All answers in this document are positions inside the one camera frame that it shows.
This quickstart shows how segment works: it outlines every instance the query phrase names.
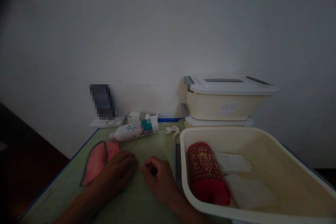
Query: pink cloth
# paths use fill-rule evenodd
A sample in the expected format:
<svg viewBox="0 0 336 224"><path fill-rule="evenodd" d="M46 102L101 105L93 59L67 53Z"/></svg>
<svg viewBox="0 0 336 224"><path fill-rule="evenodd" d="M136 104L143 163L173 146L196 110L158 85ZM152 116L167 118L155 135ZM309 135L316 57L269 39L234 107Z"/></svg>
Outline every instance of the pink cloth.
<svg viewBox="0 0 336 224"><path fill-rule="evenodd" d="M90 151L80 186L86 186L102 172L107 162L120 151L118 142L101 141Z"/></svg>

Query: green table surface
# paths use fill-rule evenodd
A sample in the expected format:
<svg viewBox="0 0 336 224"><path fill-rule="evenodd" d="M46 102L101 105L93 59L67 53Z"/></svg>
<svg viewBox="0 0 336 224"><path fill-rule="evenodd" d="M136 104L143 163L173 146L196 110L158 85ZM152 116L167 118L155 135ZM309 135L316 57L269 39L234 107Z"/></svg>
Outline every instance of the green table surface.
<svg viewBox="0 0 336 224"><path fill-rule="evenodd" d="M160 122L159 130L176 125L180 131L184 129L183 120L179 122ZM80 187L84 166L92 147L99 141L109 140L109 134L116 128L102 128L95 132L82 149L74 156L68 165L54 179L49 187L20 219L20 223L51 223L70 204L70 202L85 190ZM174 142L179 143L179 135L173 140L174 133L164 132L144 136L121 144L122 150L135 153L139 164L154 155L168 160L173 167ZM212 219L215 222L229 220ZM158 203L149 191L146 182L137 169L128 183L127 189L110 200L104 208L90 218L91 223L177 223L174 214Z"/></svg>

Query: red packaging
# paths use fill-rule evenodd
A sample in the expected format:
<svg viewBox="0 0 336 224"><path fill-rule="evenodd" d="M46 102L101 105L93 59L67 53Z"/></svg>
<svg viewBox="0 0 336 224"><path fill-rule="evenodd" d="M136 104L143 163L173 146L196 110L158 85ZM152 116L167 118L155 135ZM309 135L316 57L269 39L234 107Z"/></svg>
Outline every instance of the red packaging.
<svg viewBox="0 0 336 224"><path fill-rule="evenodd" d="M211 147L203 142L191 145L187 159L189 182L194 196L203 202L229 205L230 192Z"/></svg>

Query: beige storage container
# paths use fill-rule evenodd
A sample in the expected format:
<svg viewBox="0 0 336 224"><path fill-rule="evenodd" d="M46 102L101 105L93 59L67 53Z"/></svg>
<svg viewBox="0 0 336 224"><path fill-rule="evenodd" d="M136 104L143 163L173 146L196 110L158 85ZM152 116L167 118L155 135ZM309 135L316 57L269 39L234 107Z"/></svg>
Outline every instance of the beige storage container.
<svg viewBox="0 0 336 224"><path fill-rule="evenodd" d="M181 104L181 110L184 118L184 127L209 127L209 126L252 126L253 120L248 117L245 121L210 121L210 120L196 120L189 112L188 105L185 103Z"/></svg>
<svg viewBox="0 0 336 224"><path fill-rule="evenodd" d="M182 131L180 142L183 190L197 210L254 223L336 223L336 191L267 132L253 127L188 128ZM215 152L247 157L277 203L243 210L196 199L188 183L187 150L197 142L209 144Z"/></svg>
<svg viewBox="0 0 336 224"><path fill-rule="evenodd" d="M187 105L196 120L245 121L279 89L249 76L185 76Z"/></svg>

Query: white wall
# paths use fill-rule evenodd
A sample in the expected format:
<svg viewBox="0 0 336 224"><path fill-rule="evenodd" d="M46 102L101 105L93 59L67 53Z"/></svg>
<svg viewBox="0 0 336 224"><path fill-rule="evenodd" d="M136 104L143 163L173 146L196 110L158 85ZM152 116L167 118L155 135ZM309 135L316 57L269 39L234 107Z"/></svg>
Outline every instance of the white wall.
<svg viewBox="0 0 336 224"><path fill-rule="evenodd" d="M253 114L313 167L336 168L336 0L8 0L0 101L72 157L116 108L180 117L182 77L242 73L281 88Z"/></svg>

